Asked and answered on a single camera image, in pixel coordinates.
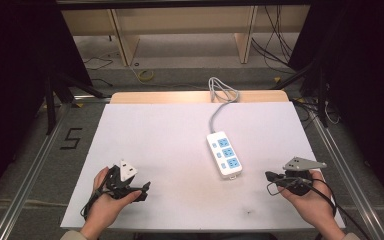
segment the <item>gray floor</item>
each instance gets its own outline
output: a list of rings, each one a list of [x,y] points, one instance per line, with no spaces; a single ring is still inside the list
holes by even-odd
[[[293,46],[296,34],[289,34],[288,40]],[[255,36],[257,41],[264,44],[267,35]],[[130,68],[123,67],[114,42],[108,37],[76,37],[79,51],[88,60],[91,57],[111,59],[113,62],[100,69],[89,70],[91,78],[103,79],[113,86],[100,80],[94,81],[94,86],[104,93],[117,91],[172,91],[194,90],[190,86],[155,86],[143,85],[137,81]],[[278,46],[270,50],[281,56]],[[86,64],[88,68],[97,68],[105,61],[96,60]],[[150,84],[173,85],[190,84],[206,87],[209,77],[218,77],[237,89],[268,89],[274,85],[274,77],[286,78],[288,74],[279,73],[267,68],[263,58],[254,50],[250,53],[248,64],[240,64],[233,35],[156,35],[143,36],[136,52],[133,66],[136,72],[143,69],[153,70],[155,78]],[[275,62],[270,66],[281,68]],[[286,88],[290,97],[299,96],[300,82]],[[76,95],[85,95],[82,91],[73,89]],[[73,105],[66,116],[60,133],[57,135],[42,170],[28,195],[28,199],[9,235],[9,239],[59,239],[65,230],[59,227],[65,208],[70,200],[77,182],[86,154],[93,139],[104,102],[83,102]],[[306,112],[297,108],[302,119]],[[340,178],[327,151],[314,121],[310,118],[302,122],[309,142],[318,161],[326,162],[329,168],[323,173],[331,184],[338,203],[346,209],[357,222],[364,226],[361,214]],[[71,136],[80,138],[76,149],[63,150],[61,147],[72,146],[73,142],[64,141],[70,128],[81,128],[73,131]],[[356,147],[353,137],[346,124],[329,122],[329,131],[333,135],[348,165],[357,177],[360,187],[376,210],[384,228],[384,189],[371,169],[364,164],[364,158]],[[46,133],[46,109],[38,112],[30,131],[26,135],[22,147],[18,150],[17,160],[11,164],[0,181],[0,220],[11,200],[17,194],[42,143]],[[356,227],[348,220],[346,231],[358,233]],[[314,239],[316,232],[285,232],[274,233],[279,239]],[[133,233],[106,231],[101,239],[132,239]]]

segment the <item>metal frame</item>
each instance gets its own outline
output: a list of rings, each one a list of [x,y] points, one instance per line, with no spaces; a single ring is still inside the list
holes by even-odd
[[[338,169],[338,172],[341,175],[341,178],[344,181],[348,192],[350,193],[350,196],[352,197],[373,239],[384,239],[384,227],[382,226],[379,216],[358,184],[357,179],[354,177],[352,170],[347,164],[347,161],[336,145],[336,142],[330,134],[329,129],[323,126],[323,123],[318,118],[316,118],[314,113],[311,113],[311,118],[314,118],[314,125],[316,126],[320,137],[325,143],[326,148],[333,162],[335,163],[335,166]]]
[[[68,115],[71,108],[71,103],[63,103],[60,107],[58,113],[58,120],[56,122],[55,128],[53,131],[46,136],[45,141],[40,147],[39,153],[36,155],[32,166],[30,167],[26,177],[23,180],[17,194],[11,202],[11,205],[6,210],[4,216],[0,221],[0,240],[8,239],[15,222],[18,219],[18,216],[23,209],[23,205],[30,194],[37,177],[39,176],[40,171],[42,170],[43,164],[48,157],[48,154],[54,144],[56,137],[61,129],[62,123],[65,120],[65,117]]]

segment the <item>white power strip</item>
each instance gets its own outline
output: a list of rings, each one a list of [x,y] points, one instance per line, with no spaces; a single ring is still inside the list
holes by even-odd
[[[242,172],[242,164],[224,132],[207,136],[207,141],[223,178],[235,179]]]

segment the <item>power cord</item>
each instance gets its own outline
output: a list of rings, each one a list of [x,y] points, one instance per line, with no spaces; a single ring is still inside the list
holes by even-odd
[[[86,220],[89,216],[90,209],[92,208],[93,203],[102,195],[105,193],[111,192],[110,190],[104,190],[104,185],[107,182],[108,178],[110,177],[109,174],[107,174],[102,181],[101,185],[93,192],[92,196],[90,196],[89,200],[87,201],[86,205],[82,208],[80,211],[80,215]]]
[[[306,179],[299,178],[299,177],[288,177],[288,178],[280,179],[280,180],[275,181],[273,183],[279,183],[279,182],[283,181],[283,182],[285,182],[286,187],[295,186],[295,185],[301,185],[301,186],[305,186],[305,187],[309,188],[311,191],[317,193],[320,197],[322,197],[331,206],[333,216],[336,215],[336,211],[337,211],[337,209],[339,209],[339,211],[341,213],[346,215],[351,220],[351,222],[358,228],[358,230],[364,235],[364,237],[366,239],[370,240],[369,235],[364,231],[364,229],[341,206],[338,205],[338,202],[336,201],[336,197],[335,197],[335,194],[333,193],[332,188],[325,181],[320,180],[320,179],[313,179],[313,181],[318,181],[318,182],[321,182],[324,185],[326,185],[326,187],[332,193],[333,202],[326,195],[324,195],[322,192],[320,192],[318,189],[316,189],[315,187],[311,186],[309,183],[307,183],[307,181],[304,181],[304,180],[306,180]],[[272,194],[270,192],[269,186],[271,184],[272,183],[267,185],[267,190],[268,190],[269,194],[272,195],[272,196],[279,194],[281,191],[276,193],[276,194]],[[321,234],[318,234],[316,239],[321,239]]]
[[[203,87],[197,87],[190,84],[174,84],[174,85],[165,85],[165,84],[153,84],[153,83],[147,83],[147,81],[150,81],[154,77],[154,71],[151,71],[151,77],[143,77],[143,75],[148,72],[148,70],[141,71],[139,74],[135,72],[135,70],[129,65],[128,66],[130,70],[132,70],[133,74],[135,75],[138,82],[142,85],[148,85],[148,86],[157,86],[157,87],[192,87],[199,90],[207,90],[207,88]]]
[[[326,101],[326,102],[325,102],[325,113],[326,113],[326,117],[327,117],[327,119],[329,119],[329,121],[330,121],[331,123],[333,123],[333,124],[338,124],[339,121],[341,120],[341,117],[338,116],[338,119],[336,119],[335,121],[332,120],[332,118],[330,118],[330,116],[329,116],[329,112],[327,112],[327,106],[328,106],[328,105],[329,105],[329,101]]]
[[[104,64],[104,65],[101,65],[101,66],[99,66],[99,67],[97,67],[97,68],[87,68],[87,69],[90,69],[90,70],[99,70],[99,69],[101,69],[101,68],[103,68],[103,67],[106,67],[106,66],[110,65],[111,63],[113,63],[113,60],[111,60],[111,59],[103,59],[103,58],[100,58],[100,57],[91,57],[91,58],[89,58],[88,60],[84,61],[83,63],[88,63],[88,62],[90,62],[90,61],[93,60],[93,59],[97,59],[97,60],[104,61],[104,62],[108,62],[108,63],[106,63],[106,64]]]
[[[232,102],[237,102],[239,100],[239,91],[230,87],[229,85],[223,83],[220,79],[216,77],[211,77],[208,80],[208,88],[210,90],[211,102],[217,97],[218,100],[225,101],[217,110],[213,113],[210,118],[209,127],[210,132],[215,133],[213,122],[215,116],[220,112],[220,110],[225,107],[227,104]],[[216,89],[221,90],[223,94],[219,94]]]

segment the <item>wire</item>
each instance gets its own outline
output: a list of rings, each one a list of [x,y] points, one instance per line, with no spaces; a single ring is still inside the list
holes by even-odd
[[[204,87],[197,87],[197,86],[194,86],[194,85],[190,85],[190,84],[174,84],[174,85],[165,85],[165,84],[153,84],[153,83],[145,83],[141,80],[141,78],[138,76],[138,74],[135,72],[135,70],[133,70],[133,68],[129,65],[128,66],[130,68],[130,70],[132,70],[133,74],[135,75],[136,79],[139,81],[140,84],[142,85],[148,85],[148,86],[157,86],[157,87],[192,87],[192,88],[196,88],[196,89],[199,89],[199,90],[208,90],[207,88],[204,88]]]
[[[306,130],[307,128],[308,128],[308,126],[310,126],[310,124],[314,121],[314,119],[316,119],[317,118],[317,115],[314,115],[314,117],[311,119],[311,121],[307,124],[307,125],[305,125],[305,127],[303,128],[304,130]]]
[[[110,86],[110,87],[113,87],[113,86],[114,86],[114,85],[112,85],[111,83],[105,81],[105,80],[102,79],[102,78],[92,78],[91,80],[92,80],[92,81],[101,81],[101,82],[104,82],[104,83],[106,83],[106,84],[107,84],[108,86]]]
[[[332,199],[333,199],[333,202],[330,198],[328,198],[326,195],[324,195],[322,192],[320,192],[318,189],[316,189],[315,187],[309,185],[308,183],[306,183],[305,181],[300,181],[302,180],[302,178],[299,178],[299,177],[287,177],[287,178],[283,178],[283,179],[279,179],[279,180],[276,180],[270,184],[267,185],[267,190],[269,192],[270,195],[274,196],[274,195],[277,195],[279,194],[280,192],[276,193],[276,194],[272,194],[269,190],[269,186],[273,183],[279,183],[279,182],[286,182],[286,187],[290,187],[290,186],[293,186],[294,184],[302,184],[304,186],[306,186],[307,188],[309,188],[310,190],[312,190],[313,192],[317,193],[320,197],[322,197],[332,208],[332,213],[333,213],[333,216],[336,215],[336,210],[339,209],[339,211],[341,213],[343,213],[344,215],[346,215],[350,220],[351,222],[358,228],[358,230],[364,235],[364,237],[368,240],[370,240],[370,237],[369,235],[364,231],[364,229],[341,207],[339,206],[338,202],[336,201],[336,197],[335,197],[335,194],[332,190],[332,188],[323,180],[320,180],[320,179],[313,179],[313,181],[318,181],[318,182],[321,182],[323,183],[324,185],[326,185],[326,187],[329,189],[330,193],[332,194]],[[316,239],[321,239],[321,234],[318,234]]]
[[[281,64],[283,64],[283,65],[285,65],[285,66],[287,66],[287,67],[288,67],[288,63],[282,61],[280,58],[276,57],[273,53],[269,52],[269,51],[267,50],[267,45],[266,45],[266,48],[263,48],[261,45],[259,45],[259,44],[257,43],[257,41],[256,41],[254,38],[252,38],[251,40],[252,40],[252,41],[251,41],[251,45],[252,45],[252,47],[253,47],[253,48],[254,48],[260,55],[262,55],[262,56],[264,57],[264,62],[266,63],[266,65],[267,65],[268,68],[270,68],[270,69],[272,69],[272,70],[274,70],[274,71],[277,71],[277,72],[281,72],[281,73],[294,74],[294,73],[292,73],[292,72],[282,71],[282,70],[279,70],[279,69],[276,69],[276,68],[273,68],[272,66],[270,66],[270,64],[267,62],[267,59],[270,59],[270,60],[272,60],[272,61],[276,61],[276,62],[280,62]]]
[[[238,101],[240,94],[239,94],[238,90],[233,89],[232,87],[223,83],[220,79],[218,79],[216,77],[211,77],[208,80],[208,88],[210,89],[211,102],[213,102],[214,98],[216,98],[216,97],[219,100],[226,101],[225,103],[220,105],[220,107],[217,108],[217,110],[213,113],[213,115],[210,118],[210,122],[209,122],[210,132],[215,133],[214,126],[213,126],[215,116],[227,104]],[[224,93],[224,97],[222,95],[220,95],[219,93],[217,93],[216,89],[221,90],[222,93]]]
[[[276,23],[275,24],[273,24],[273,20],[270,17],[270,14],[269,14],[269,12],[267,10],[267,6],[265,6],[265,10],[266,10],[267,16],[269,18],[270,24],[271,24],[271,26],[273,28],[273,33],[276,33],[276,36],[279,39],[279,44],[280,44],[280,48],[282,50],[283,56],[286,59],[286,61],[289,61],[291,48],[286,43],[285,39],[283,38],[283,34],[281,32],[282,6],[278,5],[276,7]]]
[[[341,120],[341,117],[338,116],[338,119],[336,119],[336,121],[333,121],[330,116],[329,116],[329,113],[327,112],[327,106],[329,105],[329,101],[326,101],[326,104],[325,104],[325,113],[326,113],[326,117],[327,119],[329,119],[329,121],[333,124],[338,124],[339,121]]]
[[[102,65],[102,66],[99,66],[99,67],[97,67],[97,68],[87,68],[87,69],[90,69],[90,70],[98,70],[98,69],[101,69],[101,68],[106,67],[106,66],[110,65],[111,63],[113,63],[113,60],[111,60],[111,59],[103,59],[103,58],[99,58],[99,57],[91,57],[89,60],[84,61],[83,63],[88,63],[88,62],[90,62],[92,59],[97,59],[97,60],[105,61],[105,62],[108,62],[108,63],[106,63],[106,64],[104,64],[104,65]]]
[[[102,181],[101,185],[93,192],[93,194],[90,196],[89,200],[87,201],[86,205],[82,208],[80,211],[80,215],[86,220],[89,214],[90,209],[92,208],[93,203],[102,195],[106,193],[110,193],[111,191],[104,191],[104,184],[107,182],[108,178],[110,177],[110,174],[105,175],[104,180]]]
[[[307,116],[306,118],[304,119],[300,119],[301,122],[305,122],[305,121],[308,121],[310,119],[310,113],[314,113],[314,114],[317,114],[317,104],[315,103],[308,103],[308,102],[301,102],[299,101],[299,99],[302,99],[302,98],[298,98],[298,99],[289,99],[289,101],[291,101],[295,107],[300,107],[302,109],[304,109],[306,112],[307,112]],[[311,119],[311,121],[304,127],[304,130],[310,125],[311,122],[314,121],[314,119],[316,118],[317,116],[313,117]]]
[[[276,193],[272,193],[272,192],[270,191],[270,186],[271,186],[272,184],[276,184],[276,186],[277,186],[277,183],[280,183],[280,182],[286,182],[286,185],[283,186],[283,189],[282,189],[282,190],[280,190],[280,191],[277,190]],[[288,187],[295,186],[297,183],[298,183],[298,178],[296,178],[296,177],[285,177],[285,178],[282,178],[282,179],[275,180],[275,181],[271,182],[270,184],[268,184],[268,185],[267,185],[267,191],[269,192],[269,194],[270,194],[271,196],[276,196],[277,194],[283,192],[283,191],[284,191],[285,189],[287,189]]]

